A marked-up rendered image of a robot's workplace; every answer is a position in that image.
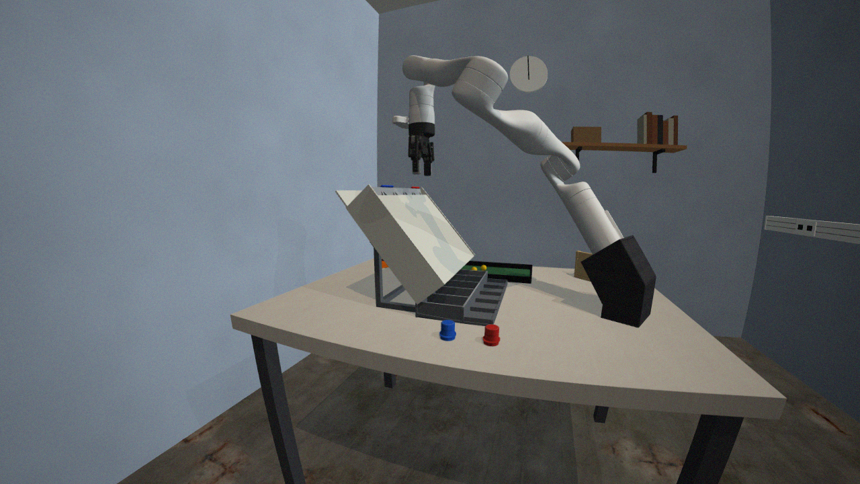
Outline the blue plastic cap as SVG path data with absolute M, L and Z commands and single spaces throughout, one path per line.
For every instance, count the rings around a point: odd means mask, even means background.
M 441 331 L 440 338 L 443 341 L 452 341 L 455 339 L 455 322 L 454 321 L 442 321 L 441 322 Z

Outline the open wooden crate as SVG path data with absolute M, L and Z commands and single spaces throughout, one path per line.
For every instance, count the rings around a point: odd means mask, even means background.
M 585 272 L 585 269 L 583 268 L 583 265 L 581 264 L 581 261 L 583 261 L 584 259 L 588 258 L 589 256 L 592 256 L 592 253 L 589 253 L 589 252 L 582 252 L 582 251 L 576 251 L 576 260 L 575 260 L 575 268 L 574 268 L 574 278 L 587 280 L 587 281 L 589 281 L 589 282 L 591 281 L 591 280 L 589 279 L 589 276 L 588 276 L 588 275 L 587 275 L 587 273 Z

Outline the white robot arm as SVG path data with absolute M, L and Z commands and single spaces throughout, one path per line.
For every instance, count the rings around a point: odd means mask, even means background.
M 469 63 L 469 65 L 468 65 Z M 411 55 L 402 71 L 407 79 L 424 81 L 409 92 L 408 117 L 393 116 L 392 123 L 409 129 L 415 122 L 434 123 L 434 86 L 454 85 L 452 95 L 462 106 L 497 128 L 520 150 L 549 155 L 540 165 L 570 212 L 592 254 L 623 238 L 608 210 L 604 210 L 588 183 L 563 184 L 580 169 L 577 157 L 542 122 L 527 110 L 495 110 L 492 105 L 508 81 L 506 70 L 486 57 L 436 59 Z

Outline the red plug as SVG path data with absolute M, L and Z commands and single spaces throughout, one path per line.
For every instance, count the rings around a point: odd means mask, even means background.
M 500 342 L 499 327 L 497 325 L 486 325 L 484 330 L 483 341 L 486 346 L 497 346 Z

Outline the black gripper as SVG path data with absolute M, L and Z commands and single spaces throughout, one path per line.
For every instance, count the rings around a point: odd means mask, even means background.
M 422 157 L 424 161 L 424 175 L 431 177 L 432 162 L 434 161 L 433 142 L 429 142 L 429 138 L 434 136 L 434 123 L 430 122 L 415 122 L 408 124 L 408 157 L 413 163 L 413 174 L 421 173 Z M 420 136 L 420 141 L 419 141 Z

